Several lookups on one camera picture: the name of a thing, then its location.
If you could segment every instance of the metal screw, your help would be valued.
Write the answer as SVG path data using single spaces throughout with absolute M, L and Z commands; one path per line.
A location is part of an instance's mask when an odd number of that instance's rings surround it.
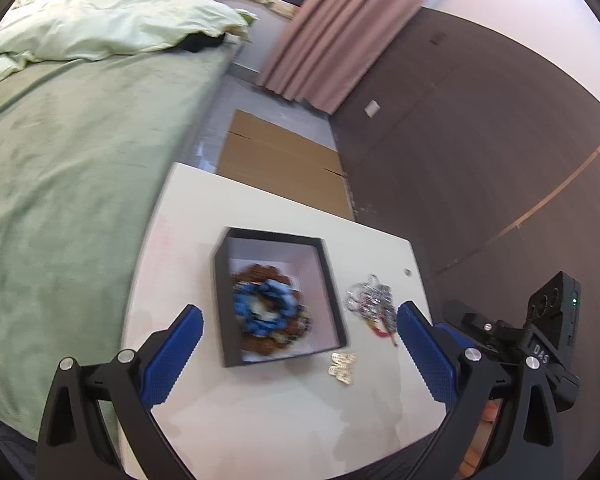
M 467 348 L 464 351 L 464 357 L 469 359 L 469 361 L 479 361 L 482 359 L 482 354 L 477 348 Z
M 73 365 L 74 360 L 70 357 L 65 357 L 64 359 L 62 359 L 62 361 L 60 361 L 60 369 L 64 371 L 70 370 Z
M 118 361 L 120 361 L 122 364 L 130 363 L 134 360 L 135 356 L 136 353 L 132 349 L 127 348 L 125 350 L 120 351 L 120 353 L 118 354 Z
M 536 359 L 532 355 L 525 359 L 525 363 L 532 370 L 538 370 L 538 368 L 540 367 L 540 361 L 538 361 L 538 359 Z

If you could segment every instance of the blue gripper pad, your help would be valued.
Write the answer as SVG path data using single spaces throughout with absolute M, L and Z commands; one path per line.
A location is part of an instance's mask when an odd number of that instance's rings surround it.
M 475 343 L 471 341 L 467 336 L 465 336 L 462 332 L 456 330 L 455 328 L 449 326 L 446 323 L 436 323 L 434 327 L 441 328 L 445 332 L 451 334 L 451 337 L 455 340 L 456 343 L 458 343 L 458 345 L 460 345 L 460 348 L 462 348 L 462 350 L 466 350 L 467 348 L 475 346 Z
M 414 312 L 417 309 L 411 301 L 398 307 L 398 334 L 431 395 L 438 402 L 444 402 L 449 411 L 458 400 L 456 370 L 430 334 L 432 327 L 424 326 L 429 322 L 419 311 Z
M 196 306 L 192 307 L 172 329 L 167 340 L 145 368 L 140 400 L 147 410 L 167 400 L 173 385 L 202 337 L 203 325 L 202 311 Z

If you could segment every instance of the open box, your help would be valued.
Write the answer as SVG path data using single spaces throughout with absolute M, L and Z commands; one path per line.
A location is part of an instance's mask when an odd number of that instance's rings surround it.
M 222 354 L 226 367 L 315 354 L 347 345 L 331 271 L 320 238 L 229 228 L 216 249 L 215 277 Z M 242 333 L 235 315 L 232 275 L 253 264 L 277 267 L 302 293 L 312 318 L 311 330 L 285 349 L 269 356 L 241 348 Z

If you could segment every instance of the white table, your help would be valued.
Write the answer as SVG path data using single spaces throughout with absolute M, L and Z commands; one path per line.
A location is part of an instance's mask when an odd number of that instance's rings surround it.
M 124 348 L 170 325 L 188 303 L 203 337 L 154 417 L 199 480 L 322 480 L 354 471 L 435 430 L 444 406 L 430 396 L 404 346 L 377 337 L 342 307 L 354 384 L 328 375 L 330 352 L 223 368 L 214 302 L 214 247 L 227 226 L 325 240 L 340 301 L 370 272 L 394 300 L 430 319 L 411 245 L 337 216 L 176 164 L 148 230 L 128 306 Z M 404 269 L 410 269 L 407 277 Z M 126 470 L 142 478 L 126 442 Z

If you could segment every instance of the jewelry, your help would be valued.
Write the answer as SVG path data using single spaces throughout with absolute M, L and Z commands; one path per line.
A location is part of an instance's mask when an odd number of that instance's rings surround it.
M 377 336 L 390 337 L 394 346 L 398 346 L 394 338 L 397 325 L 391 287 L 380 283 L 375 274 L 370 274 L 366 283 L 356 283 L 351 287 L 344 301 L 347 309 L 364 319 Z
M 353 382 L 349 365 L 356 361 L 356 355 L 334 352 L 331 354 L 331 361 L 333 361 L 333 365 L 329 368 L 329 375 L 349 386 Z
M 275 267 L 253 265 L 234 276 L 235 316 L 242 349 L 268 356 L 311 330 L 312 320 L 300 304 L 302 294 Z

